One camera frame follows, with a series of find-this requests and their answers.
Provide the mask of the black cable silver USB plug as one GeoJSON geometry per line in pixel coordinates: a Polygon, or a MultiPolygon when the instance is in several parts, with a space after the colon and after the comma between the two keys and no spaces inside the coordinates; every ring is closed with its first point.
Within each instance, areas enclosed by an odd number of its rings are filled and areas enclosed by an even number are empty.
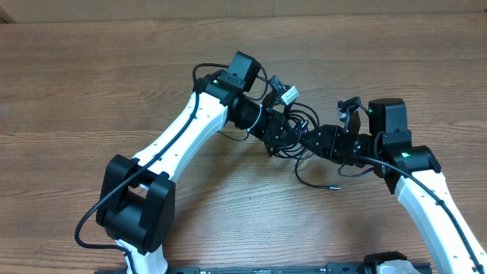
{"type": "Polygon", "coordinates": [[[315,110],[306,104],[292,103],[283,108],[281,113],[284,115],[291,127],[298,135],[298,141],[294,145],[285,147],[271,147],[264,143],[267,153],[270,157],[282,159],[299,159],[303,158],[307,149],[301,144],[301,139],[305,133],[320,125],[319,117],[315,110]]]}

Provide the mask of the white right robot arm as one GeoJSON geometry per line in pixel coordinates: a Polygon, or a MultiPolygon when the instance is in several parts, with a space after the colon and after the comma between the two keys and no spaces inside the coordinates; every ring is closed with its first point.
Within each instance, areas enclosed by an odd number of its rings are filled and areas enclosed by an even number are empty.
{"type": "Polygon", "coordinates": [[[359,125],[349,125],[357,119],[357,99],[338,107],[344,126],[322,125],[303,134],[300,143],[336,164],[371,165],[411,216],[438,272],[484,273],[486,252],[454,203],[431,149],[413,145],[404,101],[370,101],[367,134],[359,133],[359,125]]]}

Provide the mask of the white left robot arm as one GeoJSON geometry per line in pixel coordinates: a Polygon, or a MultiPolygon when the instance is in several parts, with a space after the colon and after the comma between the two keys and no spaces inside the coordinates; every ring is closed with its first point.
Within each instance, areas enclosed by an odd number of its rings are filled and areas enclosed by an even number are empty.
{"type": "Polygon", "coordinates": [[[229,65],[193,77],[193,91],[181,114],[132,158],[113,157],[100,199],[75,228],[83,248],[120,250],[127,273],[168,273],[163,246],[175,216],[176,183],[198,150],[227,122],[270,146],[298,138],[274,104],[291,106],[299,96],[253,57],[238,52],[229,65]]]}

